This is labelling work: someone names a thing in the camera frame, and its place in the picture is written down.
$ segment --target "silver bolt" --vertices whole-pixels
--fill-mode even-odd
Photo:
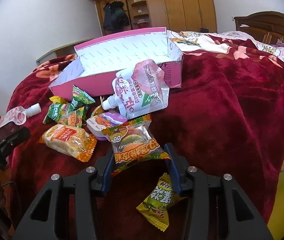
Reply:
[[[52,180],[58,180],[60,178],[60,175],[59,174],[53,174],[52,176],[51,176],[51,179]]]
[[[197,168],[197,167],[194,167],[194,166],[189,166],[189,167],[187,168],[187,170],[188,170],[189,172],[197,172],[198,168]]]
[[[231,180],[231,179],[232,179],[232,176],[227,173],[227,174],[224,174],[224,175],[223,175],[223,178],[224,178],[225,180]]]
[[[94,171],[95,171],[95,168],[92,167],[92,166],[86,168],[86,172],[88,172],[88,173],[92,173]]]

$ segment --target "open box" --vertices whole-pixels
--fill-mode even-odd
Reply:
[[[181,87],[183,52],[167,37],[165,27],[110,34],[74,47],[78,58],[51,83],[56,96],[72,100],[72,85],[90,96],[113,94],[115,73],[146,59],[164,70],[170,88]]]

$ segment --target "cartoon bee face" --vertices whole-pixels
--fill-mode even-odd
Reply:
[[[127,132],[128,132],[127,127],[114,130],[112,135],[110,136],[110,141],[114,143],[121,141],[122,137],[124,137],[127,134]]]

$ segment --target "maroon velvet blanket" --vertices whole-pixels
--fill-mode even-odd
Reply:
[[[207,174],[232,174],[267,222],[284,158],[284,63],[258,51],[250,40],[233,40],[229,45],[228,54],[197,50],[184,55],[182,88],[170,90],[169,106],[152,113],[150,130],[161,145],[172,142],[190,165]],[[18,85],[8,107],[35,103],[42,107],[42,113],[25,124],[31,138],[14,150],[10,161],[23,213],[52,174],[77,174],[110,146],[108,141],[98,141],[91,160],[82,163],[38,143],[52,125],[42,124],[51,103],[48,85],[72,58],[40,66]],[[105,239],[179,238],[185,201],[169,210],[170,225],[164,233],[135,209],[164,172],[164,161],[150,160],[114,177],[107,196],[97,199],[102,229],[108,228],[103,230]],[[17,225],[20,217],[14,191],[10,200]]]

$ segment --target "wooden shelf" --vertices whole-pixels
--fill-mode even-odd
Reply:
[[[144,15],[149,15],[149,13],[139,13],[137,15],[133,15],[133,17],[140,17],[140,16],[144,16]]]
[[[134,6],[144,4],[144,3],[146,3],[146,0],[134,2],[134,3],[131,4],[131,6],[134,7]]]

